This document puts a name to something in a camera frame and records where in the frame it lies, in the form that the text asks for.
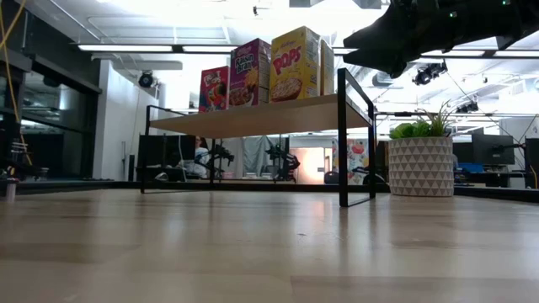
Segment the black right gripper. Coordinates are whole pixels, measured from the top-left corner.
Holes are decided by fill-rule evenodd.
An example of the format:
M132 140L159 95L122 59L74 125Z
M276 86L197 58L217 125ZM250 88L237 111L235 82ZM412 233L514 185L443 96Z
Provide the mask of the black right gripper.
M344 39L344 47L354 51L343 59L409 62L495 36L496 22L494 0L391 0L389 12Z

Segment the magenta Raisin Bran cereal box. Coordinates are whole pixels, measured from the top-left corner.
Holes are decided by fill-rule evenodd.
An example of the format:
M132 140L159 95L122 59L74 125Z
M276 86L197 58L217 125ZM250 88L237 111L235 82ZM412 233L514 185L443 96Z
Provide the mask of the magenta Raisin Bran cereal box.
M254 107L269 102L270 44L255 39L231 53L230 108Z

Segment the red Froot Loops cereal box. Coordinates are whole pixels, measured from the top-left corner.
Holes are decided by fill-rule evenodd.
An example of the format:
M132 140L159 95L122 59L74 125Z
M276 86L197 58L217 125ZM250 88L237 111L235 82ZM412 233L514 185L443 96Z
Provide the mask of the red Froot Loops cereal box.
M208 113L228 109L229 89L228 66L203 70L201 72L199 112Z

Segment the green artificial plant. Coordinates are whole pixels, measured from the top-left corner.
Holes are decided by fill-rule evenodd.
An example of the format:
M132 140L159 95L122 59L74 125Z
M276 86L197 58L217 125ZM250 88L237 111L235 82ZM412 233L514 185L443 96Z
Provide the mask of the green artificial plant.
M417 109L418 119L413 123L402 123L389 132L392 140L421 137L447 137L450 132L446 129L450 124L451 110L446 108L447 102L441 105L437 112L427 109Z

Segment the colourful hanging fabric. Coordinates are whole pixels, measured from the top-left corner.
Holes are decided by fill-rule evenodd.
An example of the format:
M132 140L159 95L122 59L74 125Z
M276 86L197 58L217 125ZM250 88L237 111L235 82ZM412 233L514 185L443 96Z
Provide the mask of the colourful hanging fabric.
M362 185L367 173L357 171L357 168L369 166L369 148L367 139L347 140L347 170L348 185Z

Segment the white triangle-pattern plant pot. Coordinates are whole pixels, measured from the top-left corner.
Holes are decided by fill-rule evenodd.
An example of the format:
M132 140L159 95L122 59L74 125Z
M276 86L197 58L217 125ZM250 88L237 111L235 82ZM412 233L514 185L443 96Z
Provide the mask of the white triangle-pattern plant pot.
M392 194L451 197L454 194L451 137L413 137L388 142L388 182Z

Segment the black computer monitor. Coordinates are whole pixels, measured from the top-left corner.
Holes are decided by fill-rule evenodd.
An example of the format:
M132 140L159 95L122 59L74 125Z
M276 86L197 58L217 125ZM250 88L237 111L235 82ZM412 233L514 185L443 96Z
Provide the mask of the black computer monitor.
M514 141L511 136L472 134L475 163L512 165L515 163Z

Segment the person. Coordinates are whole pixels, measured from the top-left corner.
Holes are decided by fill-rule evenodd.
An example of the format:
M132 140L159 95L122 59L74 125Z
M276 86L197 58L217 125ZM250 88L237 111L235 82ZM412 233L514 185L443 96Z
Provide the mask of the person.
M186 172L190 176L198 178L207 178L207 164L210 161L210 153L206 140L202 137L195 137L195 157L192 161L185 162Z

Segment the wooden shelf with black frame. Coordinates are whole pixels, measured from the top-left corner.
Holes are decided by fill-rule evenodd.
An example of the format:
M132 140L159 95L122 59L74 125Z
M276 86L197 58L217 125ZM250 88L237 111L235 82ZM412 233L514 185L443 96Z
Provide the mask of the wooden shelf with black frame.
M321 130L338 132L339 205L348 208L376 198L376 116L374 104L351 73L337 71L336 94L285 101L261 107L234 108L206 114L182 115L151 120L152 106L146 109L145 134L151 128L206 139L292 134ZM348 130L368 129L369 185L366 198L350 201L348 185Z

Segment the black metal rig frame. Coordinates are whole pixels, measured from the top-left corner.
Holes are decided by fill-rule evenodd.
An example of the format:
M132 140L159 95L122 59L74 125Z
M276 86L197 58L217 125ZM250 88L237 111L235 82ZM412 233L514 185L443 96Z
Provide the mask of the black metal rig frame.
M156 137L157 143L147 143L149 137ZM141 136L139 143L139 160L145 161L149 158L150 152L157 146L163 149L165 146L165 136ZM16 173L23 175L34 176L40 175L41 167L31 167L26 162L14 162L11 159L11 154L14 151L7 151L8 143L0 140L0 169L15 167ZM287 182L274 182L271 180L255 179L216 179L216 180L194 180L202 182L158 182L151 181L150 177L157 176L161 172L161 168L139 167L140 172L137 173L141 180L135 181L106 181L106 180L75 180L75 181L39 181L39 182L20 182L14 178L0 177L0 196L8 194L13 189L18 194L47 194L55 192L73 192L94 189L140 189L143 193L149 189L167 189L167 190L191 190L191 191L269 191L269 192L321 192L321 193L340 193L338 183L330 185L316 184L298 184ZM348 194L351 193L389 193L388 185L377 183L376 187L373 184L367 185L348 185L346 189ZM454 195L471 196L478 198L490 198L501 200L514 200L539 204L539 189L509 189L509 188L480 188L480 187L463 187L456 186Z

